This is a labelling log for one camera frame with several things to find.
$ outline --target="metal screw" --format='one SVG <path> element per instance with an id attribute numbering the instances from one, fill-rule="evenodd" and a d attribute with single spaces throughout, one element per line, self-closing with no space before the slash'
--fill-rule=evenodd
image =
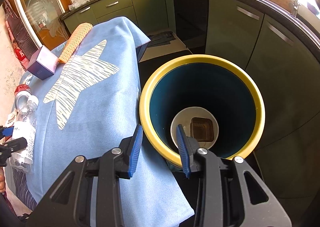
<path id="1" fill-rule="evenodd" d="M 114 148 L 111 150 L 112 154 L 118 155 L 121 153 L 121 148 Z"/>
<path id="2" fill-rule="evenodd" d="M 240 156 L 236 156 L 234 159 L 239 164 L 243 163 L 243 158 L 241 158 Z"/>
<path id="3" fill-rule="evenodd" d="M 199 154 L 201 154 L 201 155 L 205 155 L 205 154 L 208 153 L 208 151 L 207 151 L 206 149 L 204 149 L 204 148 L 199 148 L 199 149 L 197 150 L 197 152 L 198 152 Z"/>
<path id="4" fill-rule="evenodd" d="M 76 161 L 77 163 L 82 163 L 82 162 L 84 161 L 84 156 L 77 156 L 76 159 L 75 159 L 75 161 Z"/>

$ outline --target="white star pattern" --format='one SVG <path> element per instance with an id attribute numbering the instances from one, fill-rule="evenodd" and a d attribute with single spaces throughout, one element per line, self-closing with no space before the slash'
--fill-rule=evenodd
<path id="1" fill-rule="evenodd" d="M 119 71 L 117 66 L 99 59 L 106 44 L 107 41 L 103 40 L 83 56 L 71 56 L 59 79 L 44 97 L 44 103 L 56 100 L 60 130 L 66 125 L 81 91 Z"/>

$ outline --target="plastic water bottle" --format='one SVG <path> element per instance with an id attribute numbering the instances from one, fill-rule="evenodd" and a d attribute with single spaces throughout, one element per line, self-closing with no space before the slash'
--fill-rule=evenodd
<path id="1" fill-rule="evenodd" d="M 28 145 L 25 149 L 11 154 L 10 165 L 24 173 L 31 171 L 33 163 L 33 146 L 37 127 L 36 109 L 38 104 L 38 98 L 31 95 L 28 98 L 27 104 L 19 111 L 17 120 L 14 123 L 12 140 L 23 137 L 27 140 Z"/>

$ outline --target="yellow bucket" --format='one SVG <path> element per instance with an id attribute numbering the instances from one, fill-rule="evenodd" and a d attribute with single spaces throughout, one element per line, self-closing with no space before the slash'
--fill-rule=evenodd
<path id="1" fill-rule="evenodd" d="M 143 130 L 153 147 L 173 165 L 182 167 L 170 138 L 170 125 L 179 111 L 192 106 L 207 109 L 217 119 L 219 137 L 210 149 L 217 156 L 245 158 L 258 144 L 265 109 L 249 75 L 216 56 L 182 56 L 159 67 L 140 98 Z"/>

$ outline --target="glass door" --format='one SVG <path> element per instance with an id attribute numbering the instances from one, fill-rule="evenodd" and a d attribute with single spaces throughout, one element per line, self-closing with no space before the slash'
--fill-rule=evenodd
<path id="1" fill-rule="evenodd" d="M 69 38 L 63 22 L 57 0 L 20 0 L 28 21 L 39 40 L 52 50 Z"/>

